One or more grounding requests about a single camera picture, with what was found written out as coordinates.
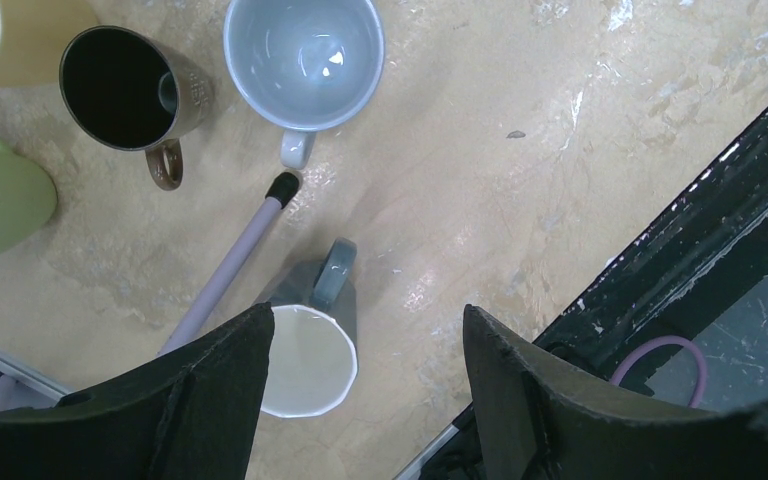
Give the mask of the brown mug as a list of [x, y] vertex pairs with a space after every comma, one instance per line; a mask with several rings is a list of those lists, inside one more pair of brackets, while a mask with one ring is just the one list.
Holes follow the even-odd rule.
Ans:
[[160, 189], [181, 185], [180, 139], [207, 118], [215, 99], [202, 68], [133, 30], [100, 25], [65, 48], [59, 87], [70, 115], [90, 137], [116, 150], [143, 152]]

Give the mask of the light grey mug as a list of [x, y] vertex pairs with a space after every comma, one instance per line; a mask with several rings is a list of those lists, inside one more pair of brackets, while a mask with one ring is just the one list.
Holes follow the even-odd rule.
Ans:
[[237, 90], [283, 128], [280, 161], [295, 170], [307, 165], [319, 132], [367, 105], [385, 63], [371, 1], [233, 1], [222, 39]]

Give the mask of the dark grey faceted mug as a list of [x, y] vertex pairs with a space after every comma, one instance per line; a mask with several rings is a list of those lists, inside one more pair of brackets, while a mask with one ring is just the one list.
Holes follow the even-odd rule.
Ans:
[[359, 369], [356, 256], [355, 243], [337, 238], [327, 256], [285, 268], [257, 297], [275, 322], [262, 412], [316, 417], [347, 397]]

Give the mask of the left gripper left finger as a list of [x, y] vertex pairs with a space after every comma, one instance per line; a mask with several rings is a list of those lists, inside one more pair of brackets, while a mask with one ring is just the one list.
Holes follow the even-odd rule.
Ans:
[[0, 412], [0, 479], [241, 479], [275, 331], [267, 303], [47, 409]]

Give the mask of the yellow cup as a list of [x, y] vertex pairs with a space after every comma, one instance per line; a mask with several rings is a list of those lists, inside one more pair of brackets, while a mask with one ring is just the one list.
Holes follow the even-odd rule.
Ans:
[[0, 87], [55, 82], [70, 41], [98, 24], [86, 1], [0, 1]]

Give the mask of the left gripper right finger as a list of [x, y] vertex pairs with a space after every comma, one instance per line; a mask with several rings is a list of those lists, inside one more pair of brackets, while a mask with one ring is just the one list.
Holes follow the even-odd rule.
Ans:
[[646, 397], [472, 305], [462, 337], [491, 479], [768, 479], [768, 401], [717, 413]]

